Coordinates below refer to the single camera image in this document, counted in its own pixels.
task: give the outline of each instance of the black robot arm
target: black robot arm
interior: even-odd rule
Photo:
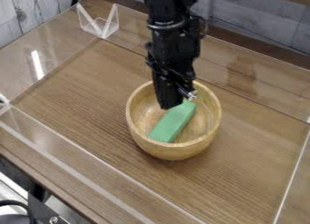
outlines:
[[[144,0],[152,40],[145,44],[147,64],[160,107],[169,109],[192,99],[193,59],[200,55],[203,19],[189,12],[197,0]]]

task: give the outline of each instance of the green block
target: green block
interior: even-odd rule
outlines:
[[[184,100],[183,103],[167,111],[148,133],[153,141],[173,142],[179,132],[184,129],[193,113],[196,104]]]

